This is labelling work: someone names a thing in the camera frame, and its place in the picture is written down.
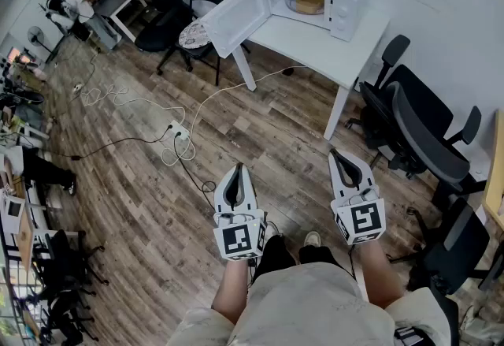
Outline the white power strip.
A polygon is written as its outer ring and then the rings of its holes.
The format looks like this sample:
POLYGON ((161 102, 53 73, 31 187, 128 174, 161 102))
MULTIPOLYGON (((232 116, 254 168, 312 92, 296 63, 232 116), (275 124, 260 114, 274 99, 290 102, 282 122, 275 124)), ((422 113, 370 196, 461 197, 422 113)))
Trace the white power strip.
POLYGON ((179 140, 187 140, 189 138, 190 132, 181 125, 181 123, 173 120, 169 122, 169 132, 172 136, 179 140))

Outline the black standing fan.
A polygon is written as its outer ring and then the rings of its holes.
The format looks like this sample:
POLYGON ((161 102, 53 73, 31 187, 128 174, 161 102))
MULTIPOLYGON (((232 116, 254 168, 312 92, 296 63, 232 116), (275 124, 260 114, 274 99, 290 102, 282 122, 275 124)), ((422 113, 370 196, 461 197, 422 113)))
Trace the black standing fan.
POLYGON ((54 59, 54 52, 45 44, 44 34, 41 28, 38 26, 31 26, 28 29, 27 37, 29 42, 35 47, 42 47, 48 52, 48 58, 46 62, 52 61, 54 59))

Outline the black rolling chair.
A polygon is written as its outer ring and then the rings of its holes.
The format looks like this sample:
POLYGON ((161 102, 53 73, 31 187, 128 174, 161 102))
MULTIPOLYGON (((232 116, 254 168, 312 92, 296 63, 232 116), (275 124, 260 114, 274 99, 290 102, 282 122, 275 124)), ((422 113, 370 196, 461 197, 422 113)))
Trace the black rolling chair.
POLYGON ((78 308, 89 311, 81 297, 83 294, 95 296, 96 292, 89 288, 94 278, 101 285, 108 285, 109 281, 100 277, 92 268, 89 259, 96 252, 103 252, 102 245, 87 250, 84 247, 86 232, 80 230, 76 233, 77 247, 70 245, 69 235, 63 230, 58 230, 53 236, 46 235, 45 251, 49 257, 35 259, 35 267, 43 284, 43 289, 35 295, 34 304, 45 302, 47 309, 43 312, 46 322, 41 328, 41 342, 50 346, 53 331, 59 331, 64 340, 61 346, 79 346, 83 337, 88 336, 97 342, 85 327, 85 322, 93 322, 93 317, 83 318, 79 315, 78 308))

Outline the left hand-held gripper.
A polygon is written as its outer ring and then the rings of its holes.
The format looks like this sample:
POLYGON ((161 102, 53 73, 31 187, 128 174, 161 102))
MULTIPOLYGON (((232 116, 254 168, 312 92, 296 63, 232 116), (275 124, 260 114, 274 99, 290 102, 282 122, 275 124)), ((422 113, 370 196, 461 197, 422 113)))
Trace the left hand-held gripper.
POLYGON ((213 230, 222 258, 239 261, 262 257, 265 247, 265 212, 258 209, 248 168, 239 163, 221 179, 214 192, 213 230))

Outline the person's black trousers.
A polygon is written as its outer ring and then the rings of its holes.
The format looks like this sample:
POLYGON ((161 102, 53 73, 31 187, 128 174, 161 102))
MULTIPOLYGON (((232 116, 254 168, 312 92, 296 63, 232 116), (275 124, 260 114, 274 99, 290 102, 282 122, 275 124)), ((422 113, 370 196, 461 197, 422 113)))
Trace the person's black trousers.
POLYGON ((261 261, 252 278, 252 283, 261 275, 291 268, 298 264, 303 265, 315 262, 332 264, 347 272, 346 269, 337 263, 328 247, 322 245, 320 247, 303 246, 298 250, 298 262, 296 262, 287 249, 284 238, 274 237, 265 245, 261 261))

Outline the white microwave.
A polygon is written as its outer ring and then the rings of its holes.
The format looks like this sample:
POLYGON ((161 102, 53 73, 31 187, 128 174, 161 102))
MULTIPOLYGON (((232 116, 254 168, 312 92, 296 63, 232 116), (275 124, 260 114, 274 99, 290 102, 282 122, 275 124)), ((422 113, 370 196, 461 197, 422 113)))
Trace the white microwave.
POLYGON ((367 0, 325 0, 318 15, 298 13, 295 0, 224 0, 200 21, 214 48, 226 58, 268 15, 277 15, 330 31, 330 35, 350 41, 360 23, 367 0))

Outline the grey-backed office chair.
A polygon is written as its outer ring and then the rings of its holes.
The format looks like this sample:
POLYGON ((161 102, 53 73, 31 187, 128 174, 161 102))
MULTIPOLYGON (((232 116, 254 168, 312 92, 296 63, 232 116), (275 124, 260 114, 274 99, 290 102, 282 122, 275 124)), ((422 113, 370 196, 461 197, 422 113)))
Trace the grey-backed office chair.
POLYGON ((387 91, 392 94, 393 114, 406 142, 439 180, 432 204, 446 211, 458 198, 467 200, 471 194, 482 192, 487 182, 471 178, 469 160, 453 147, 458 141, 470 144, 475 138, 481 121, 478 107, 471 109, 459 132, 448 140, 438 140, 417 116, 400 83, 390 84, 387 91))

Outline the floral patterned seat cushion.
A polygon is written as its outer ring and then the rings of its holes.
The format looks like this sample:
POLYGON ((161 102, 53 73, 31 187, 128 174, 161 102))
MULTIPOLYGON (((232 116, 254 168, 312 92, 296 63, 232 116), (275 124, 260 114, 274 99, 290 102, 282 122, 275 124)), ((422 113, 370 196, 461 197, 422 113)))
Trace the floral patterned seat cushion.
POLYGON ((191 22, 179 36, 179 45, 188 50, 195 50, 211 43, 211 39, 199 19, 191 22))

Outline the yellow wooden board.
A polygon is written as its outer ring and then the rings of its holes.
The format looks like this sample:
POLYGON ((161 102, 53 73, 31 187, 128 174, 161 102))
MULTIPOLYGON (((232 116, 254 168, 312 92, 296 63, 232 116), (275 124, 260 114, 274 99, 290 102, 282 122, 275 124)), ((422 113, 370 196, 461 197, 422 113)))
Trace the yellow wooden board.
POLYGON ((495 115, 494 154, 482 206, 504 232, 504 111, 495 115))

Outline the person's right forearm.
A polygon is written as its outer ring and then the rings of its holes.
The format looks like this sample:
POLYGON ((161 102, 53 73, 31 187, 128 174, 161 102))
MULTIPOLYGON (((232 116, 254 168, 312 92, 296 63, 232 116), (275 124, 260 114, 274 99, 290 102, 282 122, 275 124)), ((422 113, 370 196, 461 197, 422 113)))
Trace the person's right forearm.
POLYGON ((358 254, 370 303, 385 309, 404 296, 400 277, 378 240, 359 244, 358 254))

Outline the white table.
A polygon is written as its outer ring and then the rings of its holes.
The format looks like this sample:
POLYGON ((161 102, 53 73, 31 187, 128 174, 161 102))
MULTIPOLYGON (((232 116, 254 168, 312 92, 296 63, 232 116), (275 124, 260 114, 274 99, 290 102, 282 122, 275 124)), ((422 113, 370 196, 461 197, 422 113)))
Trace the white table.
POLYGON ((265 20, 245 38, 273 50, 338 84, 324 138, 331 139, 347 98, 372 58, 390 17, 367 9, 351 41, 343 41, 320 27, 277 15, 265 20))

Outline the black swivel chair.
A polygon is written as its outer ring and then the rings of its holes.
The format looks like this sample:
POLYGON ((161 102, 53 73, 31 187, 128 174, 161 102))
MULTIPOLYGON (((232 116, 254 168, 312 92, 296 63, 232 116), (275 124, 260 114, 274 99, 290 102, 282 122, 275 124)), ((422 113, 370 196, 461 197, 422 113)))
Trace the black swivel chair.
POLYGON ((462 198, 443 214, 436 228, 428 228, 420 212, 410 207, 421 229, 424 245, 416 244, 414 252, 402 257, 388 256, 390 263, 412 262, 407 288, 410 291, 432 286, 443 295, 454 294, 469 278, 479 279, 485 291, 504 274, 504 241, 495 251, 491 267, 478 270, 490 236, 473 208, 462 198))

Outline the person's white left shoe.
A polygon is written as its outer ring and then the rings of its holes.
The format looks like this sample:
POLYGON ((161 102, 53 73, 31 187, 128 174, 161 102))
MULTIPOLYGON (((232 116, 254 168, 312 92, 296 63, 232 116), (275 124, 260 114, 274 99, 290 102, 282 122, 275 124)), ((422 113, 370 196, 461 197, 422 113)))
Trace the person's white left shoe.
POLYGON ((271 240, 274 237, 279 237, 282 239, 284 236, 280 233, 278 227, 273 221, 268 221, 266 223, 266 230, 265 230, 265 243, 267 244, 269 240, 271 240))

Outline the yellow food container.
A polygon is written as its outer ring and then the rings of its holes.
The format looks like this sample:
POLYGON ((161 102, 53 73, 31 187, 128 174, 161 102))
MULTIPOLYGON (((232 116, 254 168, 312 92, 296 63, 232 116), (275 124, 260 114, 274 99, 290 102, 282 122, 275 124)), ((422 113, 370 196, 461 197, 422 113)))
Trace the yellow food container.
POLYGON ((295 0, 295 10, 298 13, 318 15, 324 12, 325 0, 295 0))

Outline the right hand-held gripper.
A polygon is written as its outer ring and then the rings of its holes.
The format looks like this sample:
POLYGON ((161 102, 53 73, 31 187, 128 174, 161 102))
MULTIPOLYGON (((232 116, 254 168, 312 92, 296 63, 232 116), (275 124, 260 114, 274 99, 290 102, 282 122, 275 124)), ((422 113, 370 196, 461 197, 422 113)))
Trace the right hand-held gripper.
POLYGON ((347 151, 331 149, 328 154, 329 172, 335 195, 331 209, 335 223, 348 245, 376 240, 385 232, 384 199, 379 197, 370 166, 347 151), (342 203, 347 189, 365 189, 361 194, 342 203))

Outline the person's cream printed shirt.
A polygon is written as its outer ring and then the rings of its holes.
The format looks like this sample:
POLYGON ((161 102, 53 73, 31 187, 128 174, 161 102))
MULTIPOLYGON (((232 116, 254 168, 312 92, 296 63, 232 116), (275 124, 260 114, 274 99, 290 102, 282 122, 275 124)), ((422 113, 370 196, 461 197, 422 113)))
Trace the person's cream printed shirt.
POLYGON ((404 346, 412 329, 450 346, 446 315, 428 288, 382 309, 338 266, 315 262, 260 276, 237 323, 210 308, 188 311, 167 346, 404 346))

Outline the person's left forearm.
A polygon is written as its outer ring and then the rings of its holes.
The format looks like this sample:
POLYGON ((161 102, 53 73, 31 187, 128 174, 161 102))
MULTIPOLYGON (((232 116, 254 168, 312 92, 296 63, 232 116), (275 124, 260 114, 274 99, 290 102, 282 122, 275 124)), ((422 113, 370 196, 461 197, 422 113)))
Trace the person's left forearm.
POLYGON ((211 308, 236 324, 246 308, 248 261, 228 261, 211 308))

